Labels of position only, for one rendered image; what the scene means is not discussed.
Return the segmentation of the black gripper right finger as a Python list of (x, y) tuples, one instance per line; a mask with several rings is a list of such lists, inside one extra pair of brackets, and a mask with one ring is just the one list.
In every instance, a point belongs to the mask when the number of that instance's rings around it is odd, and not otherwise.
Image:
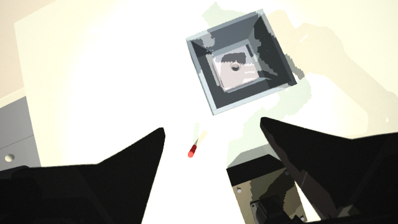
[(268, 117), (260, 128), (320, 220), (349, 216), (382, 160), (398, 154), (398, 132), (348, 139)]

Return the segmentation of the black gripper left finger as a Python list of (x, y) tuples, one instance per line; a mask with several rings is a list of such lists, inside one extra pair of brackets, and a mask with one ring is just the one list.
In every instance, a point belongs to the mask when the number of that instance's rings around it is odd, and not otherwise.
[(96, 164), (29, 167), (11, 178), (33, 178), (41, 199), (88, 198), (107, 224), (142, 224), (164, 143), (160, 127)]

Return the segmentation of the white square plate with hole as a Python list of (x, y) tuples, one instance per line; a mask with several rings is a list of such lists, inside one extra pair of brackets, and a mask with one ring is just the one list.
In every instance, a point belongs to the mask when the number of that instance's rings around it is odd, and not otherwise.
[(223, 93), (250, 84), (259, 78), (246, 46), (213, 57), (212, 67)]

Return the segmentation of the red peg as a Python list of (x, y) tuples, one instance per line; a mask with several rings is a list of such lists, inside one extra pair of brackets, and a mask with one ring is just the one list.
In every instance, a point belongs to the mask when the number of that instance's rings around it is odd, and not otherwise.
[(193, 155), (194, 155), (194, 153), (195, 153), (195, 151), (196, 151), (196, 149), (197, 149), (197, 146), (196, 145), (193, 145), (192, 146), (192, 148), (190, 149), (190, 151), (188, 152), (188, 157), (189, 158), (192, 158), (193, 157)]

